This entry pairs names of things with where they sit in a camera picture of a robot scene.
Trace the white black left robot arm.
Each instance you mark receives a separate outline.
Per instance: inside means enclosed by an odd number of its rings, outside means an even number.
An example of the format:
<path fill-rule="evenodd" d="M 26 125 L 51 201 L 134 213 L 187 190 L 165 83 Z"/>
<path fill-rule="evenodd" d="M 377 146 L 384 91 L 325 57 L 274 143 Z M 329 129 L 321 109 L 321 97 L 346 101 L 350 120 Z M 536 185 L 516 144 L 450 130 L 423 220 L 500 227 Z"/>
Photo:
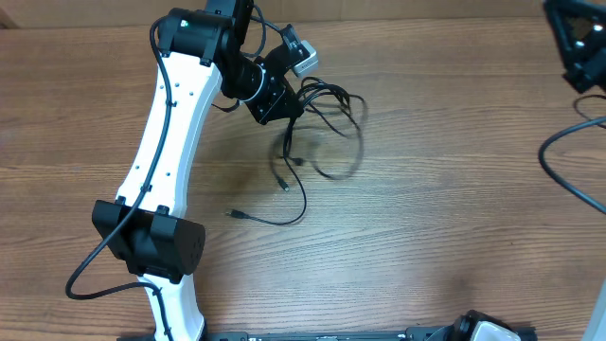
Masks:
<path fill-rule="evenodd" d="M 205 229 L 188 221 L 186 211 L 190 171 L 214 99 L 234 99 L 259 124 L 303 112 L 286 74 L 308 75 L 317 53 L 284 27 L 278 47 L 248 58 L 241 46 L 258 19 L 250 1 L 210 1 L 203 9 L 172 9 L 151 28 L 158 74 L 147 125 L 116 198 L 97 201 L 92 222 L 103 246 L 146 291 L 155 340 L 200 340 L 205 333 L 193 280 Z"/>

